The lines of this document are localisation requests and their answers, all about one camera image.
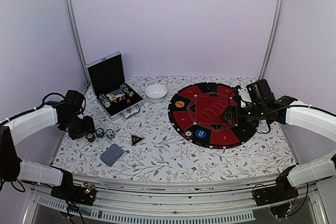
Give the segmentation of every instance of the case handle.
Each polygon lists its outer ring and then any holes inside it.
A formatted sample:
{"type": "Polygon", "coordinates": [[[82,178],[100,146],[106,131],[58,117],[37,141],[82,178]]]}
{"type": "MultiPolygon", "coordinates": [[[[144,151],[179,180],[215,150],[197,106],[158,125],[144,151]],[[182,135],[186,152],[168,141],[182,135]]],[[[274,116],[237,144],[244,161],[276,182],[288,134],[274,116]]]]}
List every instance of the case handle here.
{"type": "Polygon", "coordinates": [[[137,107],[138,111],[135,111],[135,112],[133,112],[133,113],[130,113],[130,115],[127,116],[127,117],[125,117],[122,113],[120,113],[120,116],[121,116],[124,120],[127,120],[128,118],[130,118],[130,117],[132,117],[132,116],[138,114],[138,113],[140,112],[140,107],[139,107],[138,105],[137,105],[136,107],[137,107]]]}

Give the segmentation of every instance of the leaf pattern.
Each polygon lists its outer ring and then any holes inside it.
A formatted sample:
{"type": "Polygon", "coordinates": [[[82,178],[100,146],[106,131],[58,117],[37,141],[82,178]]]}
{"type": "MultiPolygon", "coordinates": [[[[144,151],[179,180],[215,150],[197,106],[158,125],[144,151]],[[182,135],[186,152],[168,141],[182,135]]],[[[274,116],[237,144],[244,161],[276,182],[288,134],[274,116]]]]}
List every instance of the leaf pattern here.
{"type": "MultiPolygon", "coordinates": [[[[295,164],[284,133],[278,123],[271,125],[269,134],[256,133],[244,145],[227,150],[196,146],[183,139],[171,126],[167,114],[174,93],[198,82],[220,82],[230,86],[245,86],[251,78],[224,77],[133,77],[127,83],[144,95],[151,84],[161,83],[168,95],[161,103],[146,101],[141,112],[124,121],[112,121],[100,107],[91,88],[86,93],[84,112],[94,119],[96,128],[112,129],[116,136],[106,136],[89,143],[85,137],[72,140],[66,135],[60,145],[53,166],[75,174],[109,179],[140,180],[146,182],[198,182],[209,180],[242,179],[281,173],[295,164]],[[131,134],[143,136],[139,144],[131,146],[131,134]],[[112,144],[124,149],[124,154],[108,167],[100,155],[112,144]]],[[[267,131],[261,123],[258,131],[267,131]]]]}

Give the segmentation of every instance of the case lid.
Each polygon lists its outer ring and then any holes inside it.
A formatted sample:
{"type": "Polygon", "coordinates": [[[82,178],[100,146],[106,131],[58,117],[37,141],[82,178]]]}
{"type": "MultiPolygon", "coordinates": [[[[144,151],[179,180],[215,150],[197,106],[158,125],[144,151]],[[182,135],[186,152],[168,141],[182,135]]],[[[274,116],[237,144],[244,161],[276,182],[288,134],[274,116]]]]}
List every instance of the case lid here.
{"type": "Polygon", "coordinates": [[[96,95],[116,90],[125,82],[119,51],[87,64],[87,69],[96,95]]]}

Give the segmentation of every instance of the red and black mat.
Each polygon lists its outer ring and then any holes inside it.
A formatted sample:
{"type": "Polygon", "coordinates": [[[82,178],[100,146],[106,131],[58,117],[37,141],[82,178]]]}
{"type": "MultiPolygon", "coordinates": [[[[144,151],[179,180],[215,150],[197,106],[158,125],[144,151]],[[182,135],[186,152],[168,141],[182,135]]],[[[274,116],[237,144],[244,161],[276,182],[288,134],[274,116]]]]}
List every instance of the red and black mat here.
{"type": "Polygon", "coordinates": [[[177,132],[190,142],[207,148],[231,148],[253,137],[258,125],[225,124],[220,116],[228,103],[240,106],[238,92],[224,84],[202,82],[175,94],[168,115],[177,132]]]}

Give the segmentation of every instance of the bowl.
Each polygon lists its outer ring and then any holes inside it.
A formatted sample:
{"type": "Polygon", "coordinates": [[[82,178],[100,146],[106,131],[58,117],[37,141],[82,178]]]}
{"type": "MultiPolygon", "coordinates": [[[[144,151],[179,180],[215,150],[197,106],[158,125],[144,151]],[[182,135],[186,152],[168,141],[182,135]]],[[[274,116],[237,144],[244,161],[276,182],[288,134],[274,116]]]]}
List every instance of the bowl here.
{"type": "Polygon", "coordinates": [[[162,102],[167,95],[167,88],[161,84],[153,84],[145,89],[145,95],[151,102],[162,102]]]}

